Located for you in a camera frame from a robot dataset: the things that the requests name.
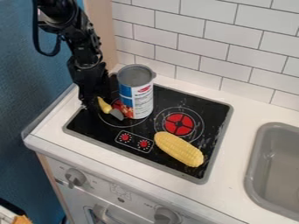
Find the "can label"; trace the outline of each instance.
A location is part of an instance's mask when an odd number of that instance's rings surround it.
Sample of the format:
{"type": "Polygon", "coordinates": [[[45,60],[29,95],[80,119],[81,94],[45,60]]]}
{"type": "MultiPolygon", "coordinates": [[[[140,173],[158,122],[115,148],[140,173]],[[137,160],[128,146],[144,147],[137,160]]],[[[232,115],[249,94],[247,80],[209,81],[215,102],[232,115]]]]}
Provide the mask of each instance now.
{"type": "Polygon", "coordinates": [[[122,113],[129,118],[141,119],[153,111],[153,81],[140,86],[128,87],[119,85],[122,113]]]}

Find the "blue wall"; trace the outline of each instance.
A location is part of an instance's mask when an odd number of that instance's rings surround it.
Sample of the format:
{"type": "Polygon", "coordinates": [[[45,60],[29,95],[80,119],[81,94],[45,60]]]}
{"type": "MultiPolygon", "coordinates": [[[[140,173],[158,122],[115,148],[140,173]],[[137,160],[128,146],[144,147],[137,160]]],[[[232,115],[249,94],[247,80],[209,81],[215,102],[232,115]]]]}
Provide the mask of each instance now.
{"type": "MultiPolygon", "coordinates": [[[[70,84],[66,45],[54,58],[31,41],[31,0],[0,0],[0,198],[24,209],[35,224],[59,223],[64,213],[20,132],[70,84]]],[[[53,35],[41,33],[43,48],[53,35]]]]}

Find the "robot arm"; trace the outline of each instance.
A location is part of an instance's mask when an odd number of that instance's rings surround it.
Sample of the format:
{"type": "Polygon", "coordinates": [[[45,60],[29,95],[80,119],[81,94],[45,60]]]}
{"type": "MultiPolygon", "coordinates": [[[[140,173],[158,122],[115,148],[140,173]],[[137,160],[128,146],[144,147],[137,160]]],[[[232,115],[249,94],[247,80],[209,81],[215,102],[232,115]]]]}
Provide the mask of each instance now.
{"type": "Polygon", "coordinates": [[[96,96],[109,98],[109,78],[106,63],[102,62],[100,38],[93,24],[75,0],[32,0],[33,42],[39,53],[55,56],[60,41],[65,40],[72,52],[67,62],[73,82],[79,86],[79,99],[88,108],[96,96]],[[57,44],[50,53],[39,48],[38,28],[57,34],[57,44]]]}

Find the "oven door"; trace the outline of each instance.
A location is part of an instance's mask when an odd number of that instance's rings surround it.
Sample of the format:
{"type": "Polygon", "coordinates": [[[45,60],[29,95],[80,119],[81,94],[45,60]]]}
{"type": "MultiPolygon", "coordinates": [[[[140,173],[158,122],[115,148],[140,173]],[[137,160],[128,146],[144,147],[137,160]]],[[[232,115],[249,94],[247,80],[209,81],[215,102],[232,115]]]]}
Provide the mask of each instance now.
{"type": "Polygon", "coordinates": [[[140,215],[131,213],[83,189],[70,189],[64,181],[56,183],[73,217],[74,224],[150,224],[140,215]]]}

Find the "can lid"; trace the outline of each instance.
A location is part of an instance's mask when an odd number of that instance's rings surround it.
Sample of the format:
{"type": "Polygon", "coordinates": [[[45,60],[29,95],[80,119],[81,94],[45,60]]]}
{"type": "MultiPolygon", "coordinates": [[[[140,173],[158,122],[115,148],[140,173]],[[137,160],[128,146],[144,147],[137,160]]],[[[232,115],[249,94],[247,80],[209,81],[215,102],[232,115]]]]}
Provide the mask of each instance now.
{"type": "Polygon", "coordinates": [[[117,74],[117,79],[122,85],[140,87],[149,83],[154,78],[150,68],[140,65],[126,66],[117,74]]]}

